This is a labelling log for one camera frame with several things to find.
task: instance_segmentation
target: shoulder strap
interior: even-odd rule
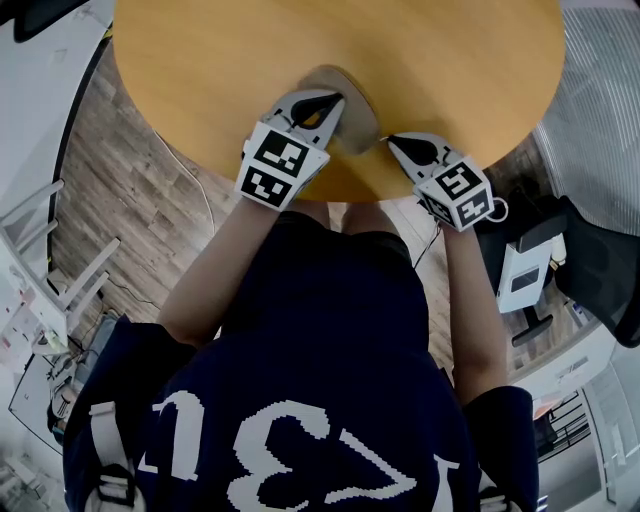
[[[91,436],[100,459],[100,484],[85,504],[85,512],[146,510],[144,499],[135,485],[134,469],[122,445],[116,423],[115,402],[91,406]]]

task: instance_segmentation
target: wooden floor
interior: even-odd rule
[[[541,168],[532,144],[527,139],[491,169],[501,183],[516,168],[526,172]],[[237,200],[233,183],[186,158],[181,160],[201,181],[219,227]],[[103,304],[93,300],[74,336],[89,340],[100,311],[110,308],[134,321],[152,322],[213,230],[199,186],[180,169],[127,95],[111,45],[83,97],[61,178],[65,187],[56,206],[60,224],[52,237],[54,267],[75,277],[113,237],[122,241],[105,265],[110,281],[102,288]],[[385,201],[383,208],[415,261],[434,233],[432,218],[413,197]],[[344,209],[342,204],[331,205],[334,226],[339,225]],[[450,367],[449,288],[442,237],[422,258],[417,273],[429,302],[431,351],[436,362]]]

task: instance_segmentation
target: desk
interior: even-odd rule
[[[120,0],[115,56],[151,126],[235,179],[256,121],[314,68],[344,70],[382,135],[442,135],[480,166],[542,118],[560,80],[557,0]],[[332,160],[301,197],[375,201],[411,194],[385,147]]]

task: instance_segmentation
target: cable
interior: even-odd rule
[[[418,259],[416,260],[416,264],[413,266],[413,270],[415,270],[416,268],[418,268],[418,264],[420,263],[420,260],[422,260],[423,256],[425,254],[427,254],[427,251],[429,249],[431,249],[431,246],[434,244],[434,242],[436,241],[436,239],[438,238],[438,236],[440,235],[440,232],[442,231],[442,228],[440,227],[440,222],[436,222],[436,227],[433,230],[433,235],[431,235],[431,241],[429,242],[429,244],[424,248],[424,251],[422,251],[422,253],[420,254],[420,256],[418,256]]]
[[[213,220],[213,210],[211,210],[211,205],[209,204],[209,199],[207,199],[207,193],[204,191],[204,187],[202,186],[202,183],[200,183],[200,180],[198,178],[196,178],[195,174],[193,174],[189,169],[186,168],[186,166],[180,161],[178,160],[178,157],[175,155],[175,153],[173,151],[171,151],[171,148],[169,147],[169,144],[167,144],[165,142],[165,140],[160,137],[160,134],[153,130],[153,133],[156,134],[156,137],[158,137],[158,140],[162,143],[162,145],[165,147],[165,149],[169,152],[169,154],[173,157],[173,159],[178,163],[178,165],[180,166],[180,169],[184,172],[186,172],[189,177],[195,181],[198,186],[200,187],[200,190],[202,191],[202,197],[204,197],[204,202],[207,205],[207,210],[209,210],[209,217],[211,218],[211,228],[213,230],[213,235],[211,236],[215,236],[216,234],[216,223]]]
[[[509,204],[502,199],[501,197],[494,197],[493,198],[493,202],[495,203],[496,201],[501,201],[502,204],[504,205],[504,215],[502,217],[500,217],[499,219],[494,219],[493,217],[486,217],[486,219],[489,222],[495,222],[496,224],[499,222],[503,222],[505,220],[507,220],[507,217],[509,216]]]
[[[110,282],[113,286],[115,286],[115,287],[117,287],[117,288],[122,288],[123,290],[128,291],[128,292],[129,292],[129,294],[133,297],[133,300],[136,300],[136,301],[138,301],[138,302],[140,302],[140,303],[142,303],[142,304],[151,304],[154,308],[156,308],[158,311],[160,311],[160,307],[159,307],[159,306],[156,306],[156,303],[155,303],[155,302],[150,301],[150,300],[144,300],[144,299],[141,299],[141,298],[137,297],[137,296],[136,296],[136,294],[135,294],[135,293],[133,293],[133,292],[132,292],[132,291],[131,291],[127,286],[124,286],[124,285],[122,285],[122,284],[114,283],[114,282],[113,282],[113,279],[111,279],[111,278],[109,278],[109,282]]]

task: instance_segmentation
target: black cable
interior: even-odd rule
[[[111,278],[109,278],[109,282],[110,282],[113,286],[115,286],[115,287],[117,287],[117,288],[122,288],[123,290],[127,290],[127,291],[129,292],[129,294],[133,297],[133,299],[134,299],[134,300],[136,300],[136,301],[138,301],[138,302],[140,302],[141,304],[151,304],[154,308],[156,308],[158,311],[160,311],[160,307],[159,307],[159,306],[156,306],[156,303],[155,303],[155,302],[152,302],[152,301],[150,301],[150,300],[144,300],[144,299],[141,299],[141,298],[137,297],[137,296],[136,296],[136,294],[135,294],[135,293],[133,293],[133,292],[132,292],[128,287],[126,287],[126,286],[124,286],[124,285],[121,285],[121,284],[114,283],[114,282],[113,282],[113,279],[111,279]]]
[[[440,228],[440,223],[438,223],[436,225],[436,230],[435,230],[435,234],[433,235],[433,237],[431,238],[431,241],[429,242],[429,244],[424,248],[424,251],[422,251],[422,253],[420,253],[420,256],[418,256],[418,259],[416,260],[416,264],[413,266],[413,270],[415,270],[416,268],[418,268],[418,264],[420,263],[420,261],[422,260],[422,258],[424,257],[425,254],[427,254],[427,252],[429,251],[429,249],[431,249],[431,246],[434,244],[434,242],[436,241],[436,239],[438,238],[438,236],[440,235],[440,231],[442,231],[442,229]]]

